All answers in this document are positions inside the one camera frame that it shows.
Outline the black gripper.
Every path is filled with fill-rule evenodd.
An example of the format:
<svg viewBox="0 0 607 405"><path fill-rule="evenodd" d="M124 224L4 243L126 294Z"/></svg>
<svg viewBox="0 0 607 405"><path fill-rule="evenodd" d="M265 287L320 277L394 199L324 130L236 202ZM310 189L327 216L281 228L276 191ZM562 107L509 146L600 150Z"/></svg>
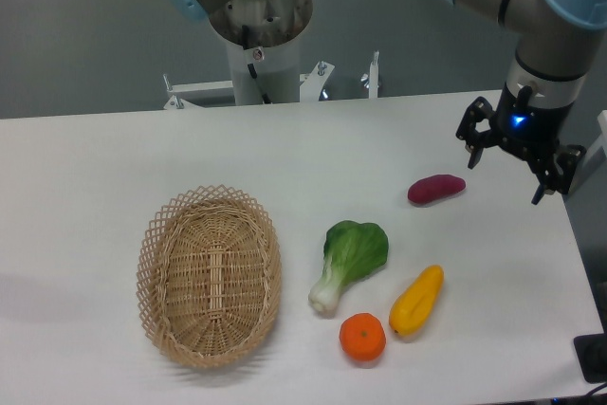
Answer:
<svg viewBox="0 0 607 405"><path fill-rule="evenodd" d="M529 162L539 185L531 203L538 205L547 194L569 194L579 165L586 156L581 145L561 145L560 133L575 100L558 89L547 97L530 85L504 84L496 111L484 97L477 97L465 110L456 137L469 152L473 169L483 152L499 147Z"/></svg>

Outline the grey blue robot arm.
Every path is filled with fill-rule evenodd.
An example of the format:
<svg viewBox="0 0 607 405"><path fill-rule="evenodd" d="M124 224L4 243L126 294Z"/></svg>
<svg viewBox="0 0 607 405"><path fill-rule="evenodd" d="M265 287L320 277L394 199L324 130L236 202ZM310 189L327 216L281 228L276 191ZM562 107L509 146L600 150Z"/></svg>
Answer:
<svg viewBox="0 0 607 405"><path fill-rule="evenodd" d="M194 21L209 21L229 53L240 105L301 101L298 38L312 0L170 0ZM606 0L446 0L520 36L497 105L479 98L456 132L475 166L491 147L524 161L535 198L568 193L590 154L560 142L606 31Z"/></svg>

